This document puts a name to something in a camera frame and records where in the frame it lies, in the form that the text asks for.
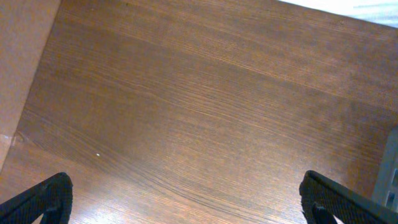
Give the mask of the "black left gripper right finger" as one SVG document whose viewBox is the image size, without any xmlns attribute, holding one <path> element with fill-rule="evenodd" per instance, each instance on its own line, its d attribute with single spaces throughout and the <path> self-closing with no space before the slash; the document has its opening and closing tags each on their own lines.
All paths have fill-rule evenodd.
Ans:
<svg viewBox="0 0 398 224">
<path fill-rule="evenodd" d="M 309 224 L 397 223 L 397 213 L 315 172 L 306 171 L 299 187 L 303 215 Z"/>
</svg>

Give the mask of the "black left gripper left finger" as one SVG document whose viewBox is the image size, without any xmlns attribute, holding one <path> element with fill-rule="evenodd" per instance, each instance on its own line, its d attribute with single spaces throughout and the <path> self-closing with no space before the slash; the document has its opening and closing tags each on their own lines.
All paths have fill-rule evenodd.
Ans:
<svg viewBox="0 0 398 224">
<path fill-rule="evenodd" d="M 60 172 L 2 203 L 1 223 L 68 224 L 72 203 L 72 180 Z"/>
</svg>

